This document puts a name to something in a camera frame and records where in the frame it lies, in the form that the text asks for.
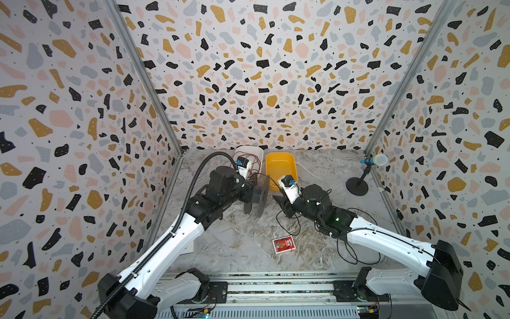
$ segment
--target terrazzo wallpaper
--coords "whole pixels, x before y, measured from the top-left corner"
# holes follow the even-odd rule
[[[119,0],[184,149],[362,149],[442,1]]]
[[[0,2],[0,317],[86,318],[174,164],[103,3]]]
[[[458,318],[510,317],[509,17],[509,1],[459,1],[375,149],[407,234],[455,248]]]

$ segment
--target robotic arm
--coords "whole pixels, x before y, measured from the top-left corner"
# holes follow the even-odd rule
[[[216,155],[229,158],[232,167],[219,166],[210,173],[209,184],[193,197],[194,183],[205,163]],[[248,178],[253,162],[246,157],[234,161],[229,155],[215,152],[208,156],[195,174],[181,214],[172,226],[132,265],[118,276],[106,274],[98,283],[101,305],[91,319],[103,311],[111,319],[154,318],[161,310],[183,300],[192,303],[207,301],[209,278],[195,268],[174,280],[160,285],[161,276],[179,254],[200,236],[233,202],[244,202],[244,213],[262,214],[269,187],[269,177]],[[380,271],[370,267],[361,269],[354,283],[358,296],[367,301],[386,293],[422,294],[431,303],[447,309],[458,309],[463,271],[453,247],[439,240],[436,245],[410,239],[333,206],[329,192],[318,185],[299,190],[292,176],[279,179],[283,196],[273,198],[287,217],[295,213],[312,220],[319,231],[332,238],[361,244],[380,251],[408,269]],[[252,211],[252,205],[258,208]]]

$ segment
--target deck of cards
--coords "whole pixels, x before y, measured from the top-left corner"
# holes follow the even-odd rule
[[[292,236],[273,239],[273,246],[277,254],[296,249]]]

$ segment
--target gray marble surface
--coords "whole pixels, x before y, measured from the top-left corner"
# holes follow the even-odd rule
[[[188,150],[184,154],[184,161],[170,197],[167,210],[162,217],[158,230],[158,238],[171,226],[180,212],[184,197],[193,175],[202,160],[213,151]],[[226,153],[233,156],[234,151]],[[360,208],[370,213],[378,224],[388,230],[395,231],[388,211],[386,210],[379,190],[375,186],[372,176],[366,181],[369,185],[368,194],[357,197],[349,193],[345,182],[350,177],[360,176],[363,165],[359,160],[363,157],[356,151],[288,151],[296,159],[298,184],[306,187],[317,184],[323,189],[332,189],[330,199],[335,206],[342,208]],[[220,165],[228,165],[226,158],[214,157],[207,163],[200,175],[195,191],[209,181],[209,173]],[[224,213],[223,220],[216,220],[209,229],[195,240],[194,252],[181,255],[169,268],[169,272],[178,273],[191,267],[203,272],[266,272],[266,271],[335,271],[354,272],[364,265],[352,265],[342,260],[337,253],[337,241],[326,237],[314,230],[314,223],[300,218],[301,231],[294,236],[296,250],[276,254],[272,240],[287,235],[276,222],[276,214],[280,211],[278,204],[271,195],[277,192],[269,191],[269,196],[260,218],[245,215],[242,203],[234,203]],[[370,217],[359,212],[367,220]],[[295,219],[287,219],[283,213],[278,216],[280,223],[289,232],[296,233],[299,229]],[[354,261],[339,242],[339,251],[344,258]],[[378,260],[377,252],[353,244],[358,259],[367,263]],[[381,262],[375,267],[394,267],[396,262],[381,257]]]

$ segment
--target microphone head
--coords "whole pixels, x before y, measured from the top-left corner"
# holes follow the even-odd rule
[[[377,166],[383,166],[388,162],[388,157],[384,154],[377,154],[374,159],[374,164]]]

